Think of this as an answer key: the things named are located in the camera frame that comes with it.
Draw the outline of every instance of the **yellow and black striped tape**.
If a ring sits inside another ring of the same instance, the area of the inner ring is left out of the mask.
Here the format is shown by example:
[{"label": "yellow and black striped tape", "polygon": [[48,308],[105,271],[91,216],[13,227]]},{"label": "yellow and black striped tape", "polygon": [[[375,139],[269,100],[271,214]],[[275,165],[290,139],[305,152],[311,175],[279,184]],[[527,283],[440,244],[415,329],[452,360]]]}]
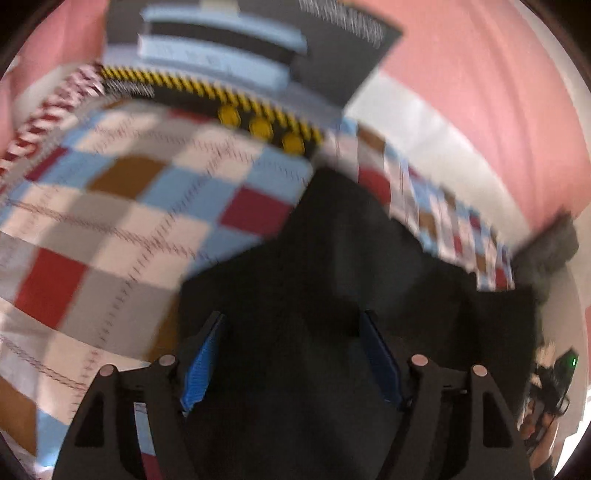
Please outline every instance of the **yellow and black striped tape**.
[{"label": "yellow and black striped tape", "polygon": [[293,113],[220,83],[176,73],[102,66],[108,93],[126,93],[217,118],[286,153],[310,158],[323,142],[322,130]]}]

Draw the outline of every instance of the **light blue stripe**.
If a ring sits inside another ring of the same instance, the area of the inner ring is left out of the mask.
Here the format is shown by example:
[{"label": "light blue stripe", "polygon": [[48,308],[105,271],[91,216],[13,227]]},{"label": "light blue stripe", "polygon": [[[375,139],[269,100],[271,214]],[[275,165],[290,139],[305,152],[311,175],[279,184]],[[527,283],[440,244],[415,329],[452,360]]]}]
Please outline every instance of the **light blue stripe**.
[{"label": "light blue stripe", "polygon": [[298,53],[307,52],[306,38],[298,29],[254,15],[207,11],[192,5],[149,5],[142,10],[141,15],[145,22],[177,22],[218,27],[267,40]]}]

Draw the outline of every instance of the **black cloth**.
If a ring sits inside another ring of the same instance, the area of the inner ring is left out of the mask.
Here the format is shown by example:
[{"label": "black cloth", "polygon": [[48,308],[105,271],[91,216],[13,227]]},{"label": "black cloth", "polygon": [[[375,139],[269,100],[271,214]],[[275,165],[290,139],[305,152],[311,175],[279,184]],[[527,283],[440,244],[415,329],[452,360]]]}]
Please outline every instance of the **black cloth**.
[{"label": "black cloth", "polygon": [[342,175],[319,170],[276,239],[185,282],[181,338],[227,315],[204,400],[187,419],[206,478],[375,478],[400,421],[358,317],[439,365],[484,364],[517,417],[535,349],[530,290],[476,291]]}]

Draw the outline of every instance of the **pink wall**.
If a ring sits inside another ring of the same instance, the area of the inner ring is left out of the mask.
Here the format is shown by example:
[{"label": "pink wall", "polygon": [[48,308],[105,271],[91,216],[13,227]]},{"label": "pink wall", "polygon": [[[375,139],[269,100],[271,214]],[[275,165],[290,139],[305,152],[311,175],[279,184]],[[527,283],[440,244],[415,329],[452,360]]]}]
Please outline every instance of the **pink wall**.
[{"label": "pink wall", "polygon": [[100,57],[109,0],[65,0],[31,34],[16,68],[0,80],[0,150],[14,136],[12,102],[31,84],[67,63]]},{"label": "pink wall", "polygon": [[359,0],[404,30],[384,70],[487,159],[533,229],[591,201],[591,164],[560,75],[509,0]]},{"label": "pink wall", "polygon": [[12,103],[10,75],[12,73],[7,73],[0,82],[0,150],[3,150],[14,136],[12,116],[10,114]]}]

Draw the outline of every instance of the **red square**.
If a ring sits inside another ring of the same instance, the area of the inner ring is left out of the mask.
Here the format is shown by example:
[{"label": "red square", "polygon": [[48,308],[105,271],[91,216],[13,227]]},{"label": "red square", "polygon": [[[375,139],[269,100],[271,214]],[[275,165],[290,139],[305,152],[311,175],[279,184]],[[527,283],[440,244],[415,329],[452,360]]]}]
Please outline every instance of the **red square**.
[{"label": "red square", "polygon": [[144,464],[147,480],[162,480],[162,473],[160,473],[158,459],[154,455],[142,453],[142,463]]},{"label": "red square", "polygon": [[245,232],[271,236],[279,232],[292,206],[255,190],[241,188],[220,221]]},{"label": "red square", "polygon": [[480,232],[480,219],[474,215],[473,213],[470,214],[470,225],[472,225],[472,228],[474,228],[475,230],[478,230]]},{"label": "red square", "polygon": [[14,306],[51,328],[66,313],[87,266],[41,248]]},{"label": "red square", "polygon": [[507,277],[505,275],[505,271],[502,268],[497,268],[495,271],[495,285],[497,290],[506,290],[508,288],[509,282],[507,282]]},{"label": "red square", "polygon": [[39,180],[43,176],[43,174],[49,168],[51,168],[51,166],[53,166],[53,164],[57,162],[62,155],[65,155],[67,152],[67,148],[57,147],[53,152],[49,154],[49,156],[45,160],[43,160],[38,166],[32,169],[25,178],[31,181]]},{"label": "red square", "polygon": [[456,250],[458,255],[461,255],[464,250],[462,247],[462,239],[457,235],[453,236],[453,248]]},{"label": "red square", "polygon": [[197,124],[204,124],[207,122],[211,122],[212,118],[205,115],[199,115],[198,113],[187,112],[185,110],[181,110],[175,108],[170,112],[170,118],[184,118],[186,120],[191,120]]},{"label": "red square", "polygon": [[390,205],[390,182],[380,172],[368,168],[360,168],[359,184],[373,193],[380,204]]}]

